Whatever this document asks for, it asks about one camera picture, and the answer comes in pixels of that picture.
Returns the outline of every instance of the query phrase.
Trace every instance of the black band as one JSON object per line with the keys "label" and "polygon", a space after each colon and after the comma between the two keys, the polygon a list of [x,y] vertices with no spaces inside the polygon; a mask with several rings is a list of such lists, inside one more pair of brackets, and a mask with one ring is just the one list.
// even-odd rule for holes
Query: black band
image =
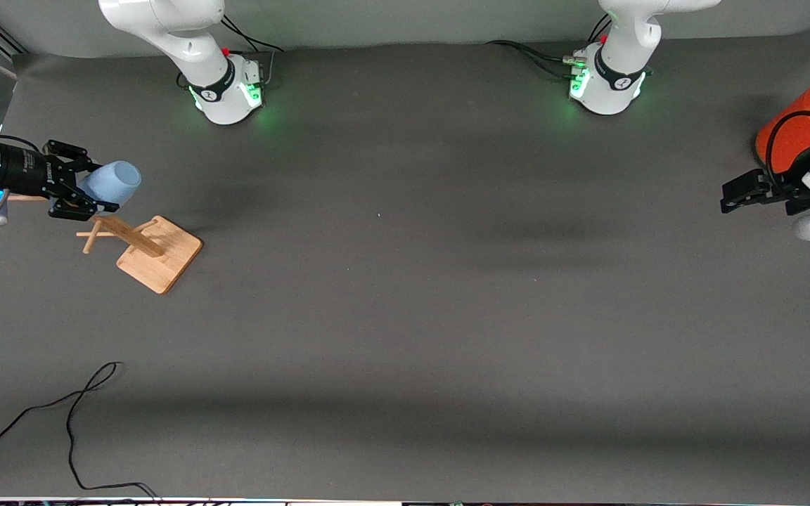
{"label": "black band", "polygon": [[605,65],[605,61],[602,60],[602,48],[596,51],[595,64],[599,76],[604,77],[605,81],[610,84],[611,89],[615,91],[630,89],[630,86],[636,83],[636,80],[642,76],[644,71],[644,68],[641,68],[633,74],[621,74],[616,70],[611,70],[611,68],[608,68],[608,65]]}
{"label": "black band", "polygon": [[233,84],[235,76],[236,66],[234,66],[232,61],[227,60],[227,72],[224,73],[224,77],[217,83],[211,86],[196,86],[195,84],[190,84],[189,87],[193,89],[196,95],[202,97],[205,102],[218,102],[218,100],[221,100],[224,92]]}

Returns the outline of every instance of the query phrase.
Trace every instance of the wooden base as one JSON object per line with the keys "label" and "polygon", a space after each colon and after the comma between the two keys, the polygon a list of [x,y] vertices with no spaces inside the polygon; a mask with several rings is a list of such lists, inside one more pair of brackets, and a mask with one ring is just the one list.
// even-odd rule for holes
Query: wooden base
{"label": "wooden base", "polygon": [[166,294],[199,254],[202,240],[163,216],[155,216],[152,221],[154,223],[140,233],[163,247],[164,255],[151,257],[138,247],[131,246],[118,259],[118,268],[156,294]]}

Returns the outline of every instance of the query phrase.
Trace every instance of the orange container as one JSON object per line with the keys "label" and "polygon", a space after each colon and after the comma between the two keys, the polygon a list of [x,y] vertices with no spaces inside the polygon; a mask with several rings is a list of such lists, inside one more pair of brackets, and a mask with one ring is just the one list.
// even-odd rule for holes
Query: orange container
{"label": "orange container", "polygon": [[[762,164],[767,163],[768,137],[771,137],[775,125],[788,113],[796,111],[810,111],[810,89],[802,93],[790,106],[758,132],[758,137],[755,138],[755,152],[758,154]],[[796,157],[807,148],[810,148],[810,118],[799,116],[790,119],[777,133],[777,138],[774,141],[774,160],[772,160],[774,171],[782,174],[790,170],[790,166],[792,166]]]}

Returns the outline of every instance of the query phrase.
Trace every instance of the gray table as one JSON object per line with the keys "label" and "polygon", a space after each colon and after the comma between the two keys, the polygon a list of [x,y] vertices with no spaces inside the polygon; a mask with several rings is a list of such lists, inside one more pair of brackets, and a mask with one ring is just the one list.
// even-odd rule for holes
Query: gray table
{"label": "gray table", "polygon": [[[549,46],[566,51],[573,44]],[[167,58],[22,64],[4,132],[125,158],[122,212],[205,241],[167,297],[83,226],[0,230],[0,427],[77,416],[90,484],[164,495],[810,503],[810,244],[720,215],[810,33],[668,41],[596,117],[492,46],[295,51],[217,127]],[[0,494],[79,493],[65,409]]]}

